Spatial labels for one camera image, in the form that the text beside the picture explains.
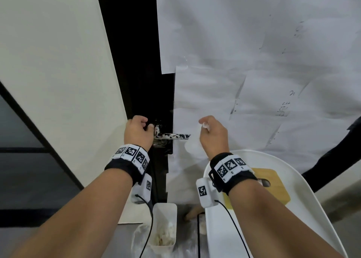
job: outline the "wooden board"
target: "wooden board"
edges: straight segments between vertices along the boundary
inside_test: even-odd
[[[255,172],[255,176],[258,179],[266,179],[270,182],[269,187],[265,187],[274,197],[276,197],[283,205],[286,205],[289,201],[291,201],[291,197],[289,196],[286,188],[284,187],[281,179],[279,178],[277,172],[273,169],[260,169],[260,168],[252,168]],[[223,193],[224,197],[224,205],[227,209],[233,210],[231,201],[227,194]]]

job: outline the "another person's hand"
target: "another person's hand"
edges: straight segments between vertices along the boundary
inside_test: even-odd
[[[200,141],[208,158],[212,160],[222,152],[229,152],[227,129],[212,115],[199,120],[200,124],[204,122],[208,123],[209,131],[202,127]]]
[[[149,124],[147,130],[144,130],[147,117],[135,115],[129,119],[124,132],[124,144],[133,144],[141,146],[147,152],[151,148],[154,139],[154,125]]]

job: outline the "wristband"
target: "wristband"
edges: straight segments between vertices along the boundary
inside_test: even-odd
[[[239,157],[229,152],[221,153],[210,161],[209,177],[218,192],[228,195],[229,191],[241,181],[257,178],[254,171]]]
[[[104,170],[110,168],[123,169],[135,183],[141,183],[145,170],[149,164],[148,153],[140,146],[126,144],[121,146]]]

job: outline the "hand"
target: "hand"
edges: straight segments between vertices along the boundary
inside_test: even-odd
[[[147,117],[140,115],[129,119],[125,127],[124,144],[141,146],[148,152],[153,144],[154,125],[149,124],[147,130],[144,130],[147,121]]]
[[[200,141],[209,160],[222,152],[229,152],[228,130],[212,115],[199,120],[200,124],[204,122],[208,123],[209,131],[202,127]]]

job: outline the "forearm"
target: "forearm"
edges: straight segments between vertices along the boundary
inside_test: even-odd
[[[341,258],[255,180],[237,184],[229,198],[254,258]]]
[[[129,174],[121,169],[104,171],[46,221],[12,257],[101,257],[132,183]]]

